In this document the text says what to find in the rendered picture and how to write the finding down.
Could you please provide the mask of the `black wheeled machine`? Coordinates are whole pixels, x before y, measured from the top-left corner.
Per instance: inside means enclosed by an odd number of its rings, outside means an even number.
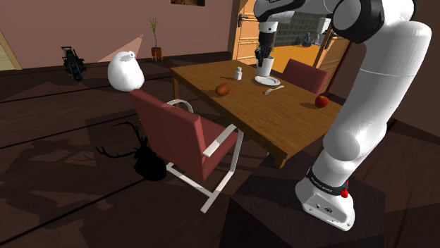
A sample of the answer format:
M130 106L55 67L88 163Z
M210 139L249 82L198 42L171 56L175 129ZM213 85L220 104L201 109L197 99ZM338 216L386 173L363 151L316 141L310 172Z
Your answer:
M72 75L75 81L81 82L83 80L82 73L87 70L84 59L80 58L71 46L63 46L61 48L64 54L62 59L65 71Z

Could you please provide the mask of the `wooden dining table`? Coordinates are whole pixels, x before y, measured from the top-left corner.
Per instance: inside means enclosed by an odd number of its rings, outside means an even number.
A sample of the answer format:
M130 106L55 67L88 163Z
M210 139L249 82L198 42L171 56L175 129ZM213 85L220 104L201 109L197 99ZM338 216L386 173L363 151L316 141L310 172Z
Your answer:
M241 80L235 79L237 67L242 68ZM264 95L267 86L256 83L255 69L240 61L179 66L171 74L175 95L179 85L187 87L269 152L278 168L324 135L341 109L334 102L316 107L316 94L286 81L281 81L284 88ZM231 86L225 96L215 93L222 83Z

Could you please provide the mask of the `white cup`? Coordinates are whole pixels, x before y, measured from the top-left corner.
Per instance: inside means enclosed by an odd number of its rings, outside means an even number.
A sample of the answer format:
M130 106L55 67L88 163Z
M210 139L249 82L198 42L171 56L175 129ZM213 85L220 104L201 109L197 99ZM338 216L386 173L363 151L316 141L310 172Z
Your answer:
M274 63L273 56L268 56L267 58L263 58L262 60L258 60L257 67L256 67L256 74L261 77L270 76L273 63Z

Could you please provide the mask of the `red chair with white frame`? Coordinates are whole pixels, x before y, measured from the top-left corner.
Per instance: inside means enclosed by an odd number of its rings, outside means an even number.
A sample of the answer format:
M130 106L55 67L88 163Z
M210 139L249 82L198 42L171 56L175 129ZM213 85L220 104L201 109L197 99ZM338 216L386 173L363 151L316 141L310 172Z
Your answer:
M130 97L152 151L168 161L168 172L208 196L201 208L206 213L235 172L243 131L193 113L192 106L181 99L165 103L141 89L131 91ZM210 192L199 185L230 149L234 150L230 168L216 189Z

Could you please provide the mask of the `white egg-shaped object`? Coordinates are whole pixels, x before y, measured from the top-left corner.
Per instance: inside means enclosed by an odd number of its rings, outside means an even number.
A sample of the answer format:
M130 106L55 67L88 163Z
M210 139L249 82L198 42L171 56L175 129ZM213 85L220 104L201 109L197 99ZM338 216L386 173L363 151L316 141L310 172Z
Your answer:
M109 63L107 75L110 85L122 92L140 89L145 82L133 51L118 52Z

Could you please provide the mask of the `potted plant on stool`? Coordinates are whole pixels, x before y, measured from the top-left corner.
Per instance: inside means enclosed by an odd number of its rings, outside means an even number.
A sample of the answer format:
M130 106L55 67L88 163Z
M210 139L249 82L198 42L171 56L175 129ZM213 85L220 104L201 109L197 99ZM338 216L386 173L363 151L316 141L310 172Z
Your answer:
M154 46L152 47L152 58L157 61L158 59L163 59L163 53L161 50L161 47L158 47L157 45L157 26L159 25L159 22L156 17L154 18L148 18L148 26L150 27L152 34L154 36Z

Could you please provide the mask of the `black deer head figure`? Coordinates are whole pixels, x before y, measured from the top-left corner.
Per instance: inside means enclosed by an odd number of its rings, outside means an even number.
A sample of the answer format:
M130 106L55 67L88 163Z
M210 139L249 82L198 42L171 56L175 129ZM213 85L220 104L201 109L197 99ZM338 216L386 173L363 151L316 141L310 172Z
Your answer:
M133 155L133 158L136 160L133 168L137 174L141 175L148 181L156 182L163 180L167 174L166 164L164 160L158 157L157 154L149 147L148 137L142 137L139 133L139 128L136 125L133 125L131 122L126 121L124 123L115 124L115 126L117 125L129 125L134 130L140 146L138 148L134 148L133 151L126 154L111 155L105 150L104 147L95 147L97 152L112 159L119 159Z

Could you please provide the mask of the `white plate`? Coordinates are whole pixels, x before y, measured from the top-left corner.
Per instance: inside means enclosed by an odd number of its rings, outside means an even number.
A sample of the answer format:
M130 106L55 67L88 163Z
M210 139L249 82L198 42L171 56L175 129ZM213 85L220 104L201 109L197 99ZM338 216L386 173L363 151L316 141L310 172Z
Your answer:
M268 76L268 77L262 77L262 76L255 76L255 81L262 84L262 85L266 85L266 86L277 86L280 85L280 81L279 79L272 77L272 76Z

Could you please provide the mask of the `orange wooden door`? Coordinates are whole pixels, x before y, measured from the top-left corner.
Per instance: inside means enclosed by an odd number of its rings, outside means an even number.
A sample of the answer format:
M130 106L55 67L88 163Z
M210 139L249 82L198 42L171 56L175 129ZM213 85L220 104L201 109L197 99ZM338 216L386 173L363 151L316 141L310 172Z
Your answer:
M259 46L259 23L254 15L256 0L238 0L231 28L231 55L233 60L256 64L255 50Z

